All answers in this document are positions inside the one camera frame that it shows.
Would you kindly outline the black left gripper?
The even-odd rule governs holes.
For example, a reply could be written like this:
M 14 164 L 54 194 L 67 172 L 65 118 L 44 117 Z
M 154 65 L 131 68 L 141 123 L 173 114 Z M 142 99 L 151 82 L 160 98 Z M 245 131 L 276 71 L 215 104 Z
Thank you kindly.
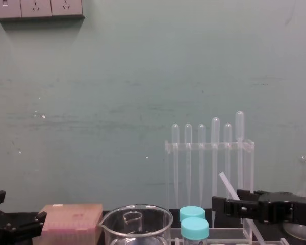
M 0 190 L 0 204 L 4 202 L 6 192 Z M 45 211 L 36 212 L 8 212 L 0 211 L 0 244 L 31 244 L 31 236 L 13 233 L 12 228 L 20 233 L 41 233 L 46 220 Z

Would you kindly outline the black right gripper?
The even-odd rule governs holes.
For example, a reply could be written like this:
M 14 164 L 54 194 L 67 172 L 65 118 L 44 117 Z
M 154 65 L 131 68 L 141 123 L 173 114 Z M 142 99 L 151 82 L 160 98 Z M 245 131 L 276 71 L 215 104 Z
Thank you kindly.
M 212 197 L 212 210 L 236 218 L 258 218 L 261 223 L 306 225 L 306 197 L 289 192 L 264 194 L 237 189 L 240 200 Z

